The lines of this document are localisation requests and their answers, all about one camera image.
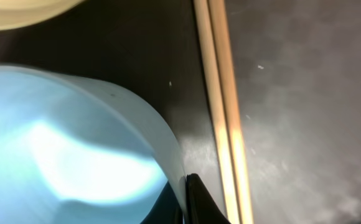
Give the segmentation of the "yellow round plate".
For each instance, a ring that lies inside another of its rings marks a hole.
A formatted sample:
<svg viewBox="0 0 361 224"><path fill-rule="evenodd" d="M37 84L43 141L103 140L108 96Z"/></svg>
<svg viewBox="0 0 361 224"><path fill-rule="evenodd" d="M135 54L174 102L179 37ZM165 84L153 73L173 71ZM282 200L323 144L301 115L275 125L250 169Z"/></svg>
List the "yellow round plate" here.
<svg viewBox="0 0 361 224"><path fill-rule="evenodd" d="M49 20L83 0L0 0L0 30L17 29Z"/></svg>

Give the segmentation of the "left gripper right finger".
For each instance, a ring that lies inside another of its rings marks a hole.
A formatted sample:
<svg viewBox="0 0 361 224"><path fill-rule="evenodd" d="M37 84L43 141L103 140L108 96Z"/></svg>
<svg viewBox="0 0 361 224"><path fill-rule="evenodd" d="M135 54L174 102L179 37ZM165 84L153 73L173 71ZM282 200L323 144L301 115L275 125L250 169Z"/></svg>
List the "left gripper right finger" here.
<svg viewBox="0 0 361 224"><path fill-rule="evenodd" d="M186 178L187 213L191 224L230 224L197 174Z"/></svg>

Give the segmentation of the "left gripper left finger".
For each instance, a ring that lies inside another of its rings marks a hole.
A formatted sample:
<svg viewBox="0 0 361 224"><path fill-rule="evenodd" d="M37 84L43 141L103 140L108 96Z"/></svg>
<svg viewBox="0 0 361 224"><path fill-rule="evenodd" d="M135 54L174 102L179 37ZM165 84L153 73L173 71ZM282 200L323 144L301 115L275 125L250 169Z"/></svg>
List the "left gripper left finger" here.
<svg viewBox="0 0 361 224"><path fill-rule="evenodd" d="M141 224L183 224L183 213L169 183Z"/></svg>

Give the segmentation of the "light blue bowl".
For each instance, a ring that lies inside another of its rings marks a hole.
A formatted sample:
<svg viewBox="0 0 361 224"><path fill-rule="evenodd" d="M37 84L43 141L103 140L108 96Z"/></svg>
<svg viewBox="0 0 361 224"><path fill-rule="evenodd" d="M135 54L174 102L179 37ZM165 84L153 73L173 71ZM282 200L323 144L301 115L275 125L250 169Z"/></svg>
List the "light blue bowl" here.
<svg viewBox="0 0 361 224"><path fill-rule="evenodd" d="M141 97L0 65L0 223L141 223L167 183L186 216L181 148Z"/></svg>

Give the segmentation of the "wooden chopstick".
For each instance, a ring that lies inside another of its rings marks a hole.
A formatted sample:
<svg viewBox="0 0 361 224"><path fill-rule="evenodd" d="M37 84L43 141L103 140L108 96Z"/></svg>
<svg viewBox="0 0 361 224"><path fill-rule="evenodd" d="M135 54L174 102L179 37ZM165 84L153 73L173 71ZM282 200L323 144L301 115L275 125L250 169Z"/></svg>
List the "wooden chopstick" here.
<svg viewBox="0 0 361 224"><path fill-rule="evenodd" d="M232 150L235 172L238 207L241 222L253 224L250 185L248 179L246 150L241 131L240 110L233 67L230 35L224 0L210 0L209 9L213 26L213 36L217 53L218 67L222 84L225 114Z"/></svg>
<svg viewBox="0 0 361 224"><path fill-rule="evenodd" d="M208 1L193 0L193 3L199 33L205 82L209 96L210 112L215 134L226 214L230 223L240 223L237 193Z"/></svg>

